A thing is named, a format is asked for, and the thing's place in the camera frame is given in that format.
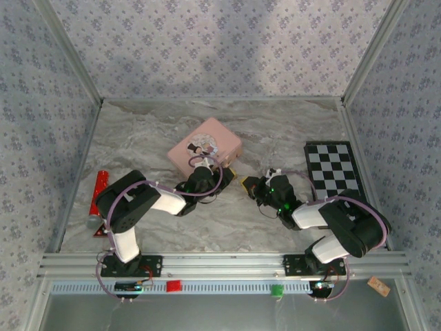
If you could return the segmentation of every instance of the yellow object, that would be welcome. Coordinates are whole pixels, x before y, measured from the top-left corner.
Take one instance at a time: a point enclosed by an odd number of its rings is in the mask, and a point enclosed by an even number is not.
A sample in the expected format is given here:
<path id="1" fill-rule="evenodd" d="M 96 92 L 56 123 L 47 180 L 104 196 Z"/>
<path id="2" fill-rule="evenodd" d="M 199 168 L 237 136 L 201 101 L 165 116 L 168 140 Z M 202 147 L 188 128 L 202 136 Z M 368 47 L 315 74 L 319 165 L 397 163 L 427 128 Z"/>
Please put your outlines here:
<path id="1" fill-rule="evenodd" d="M 233 179 L 232 179 L 232 181 L 233 181 L 234 179 L 237 178 L 237 174 L 236 174 L 236 172 L 234 171 L 233 168 L 230 168 L 229 171 L 233 172 L 233 174 L 234 174 L 234 177 L 233 177 Z"/>
<path id="2" fill-rule="evenodd" d="M 240 184 L 242 185 L 243 189 L 244 189 L 244 190 L 246 191 L 246 193 L 248 194 L 248 190 L 247 190 L 247 188 L 245 187 L 245 185 L 243 185 L 243 182 L 246 181 L 247 178 L 248 178 L 248 177 L 245 177 L 244 179 L 242 179 L 242 180 L 240 181 Z"/>

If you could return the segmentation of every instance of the red bottle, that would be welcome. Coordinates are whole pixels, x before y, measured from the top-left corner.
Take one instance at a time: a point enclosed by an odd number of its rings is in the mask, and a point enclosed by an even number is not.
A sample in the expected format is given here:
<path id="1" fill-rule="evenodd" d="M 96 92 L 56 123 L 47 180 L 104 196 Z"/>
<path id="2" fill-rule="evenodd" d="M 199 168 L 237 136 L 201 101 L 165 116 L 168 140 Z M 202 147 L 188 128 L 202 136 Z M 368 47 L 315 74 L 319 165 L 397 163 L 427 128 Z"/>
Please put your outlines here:
<path id="1" fill-rule="evenodd" d="M 88 228 L 97 229 L 103 222 L 101 220 L 98 207 L 95 204 L 95 199 L 98 196 L 98 194 L 100 194 L 107 187 L 108 181 L 109 181 L 109 172 L 105 170 L 98 171 L 98 174 L 96 176 L 94 194 L 92 197 L 92 202 L 90 204 L 89 219 L 87 222 Z"/>

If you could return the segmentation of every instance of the red block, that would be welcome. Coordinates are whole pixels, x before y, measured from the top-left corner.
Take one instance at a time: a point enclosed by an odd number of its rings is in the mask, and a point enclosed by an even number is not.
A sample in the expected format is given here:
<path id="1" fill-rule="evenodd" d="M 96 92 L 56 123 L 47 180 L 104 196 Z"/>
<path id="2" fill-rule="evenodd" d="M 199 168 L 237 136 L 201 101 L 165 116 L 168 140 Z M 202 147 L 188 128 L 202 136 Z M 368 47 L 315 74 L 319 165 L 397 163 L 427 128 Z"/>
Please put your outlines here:
<path id="1" fill-rule="evenodd" d="M 89 216 L 99 216 L 98 207 L 95 204 L 95 199 L 104 189 L 107 187 L 107 182 L 109 181 L 109 172 L 105 170 L 98 171 L 96 175 L 95 189 L 92 196 L 92 202 L 90 204 Z"/>
<path id="2" fill-rule="evenodd" d="M 182 291 L 181 281 L 168 281 L 167 292 L 180 292 Z"/>

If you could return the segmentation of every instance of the green block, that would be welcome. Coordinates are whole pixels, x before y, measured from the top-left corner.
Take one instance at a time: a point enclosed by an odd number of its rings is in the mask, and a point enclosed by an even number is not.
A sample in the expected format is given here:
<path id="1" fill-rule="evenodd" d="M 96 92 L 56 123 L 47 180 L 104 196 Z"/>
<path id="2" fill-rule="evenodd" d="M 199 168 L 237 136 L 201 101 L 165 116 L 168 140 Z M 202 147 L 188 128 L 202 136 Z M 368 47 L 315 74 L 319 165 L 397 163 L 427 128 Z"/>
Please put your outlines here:
<path id="1" fill-rule="evenodd" d="M 276 298 L 283 297 L 283 285 L 273 285 L 271 287 L 271 296 Z"/>

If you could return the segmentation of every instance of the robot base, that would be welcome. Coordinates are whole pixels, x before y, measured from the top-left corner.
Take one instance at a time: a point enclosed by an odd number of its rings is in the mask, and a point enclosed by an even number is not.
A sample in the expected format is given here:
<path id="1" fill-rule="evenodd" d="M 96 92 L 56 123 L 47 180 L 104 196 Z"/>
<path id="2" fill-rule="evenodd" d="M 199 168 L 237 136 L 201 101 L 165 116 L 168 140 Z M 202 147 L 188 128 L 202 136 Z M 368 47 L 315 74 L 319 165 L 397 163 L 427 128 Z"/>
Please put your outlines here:
<path id="1" fill-rule="evenodd" d="M 163 268 L 163 257 L 161 255 L 138 255 L 127 263 L 121 262 L 113 254 L 103 261 L 105 268 L 101 269 L 101 277 L 149 277 L 148 270 L 152 271 L 152 277 L 160 277 Z"/>
<path id="2" fill-rule="evenodd" d="M 343 259 L 335 259 L 327 264 L 322 264 L 317 270 L 311 270 L 307 263 L 305 254 L 287 254 L 283 255 L 283 266 L 285 267 L 285 276 L 325 276 L 329 271 L 329 276 L 346 275 L 345 262 Z"/>

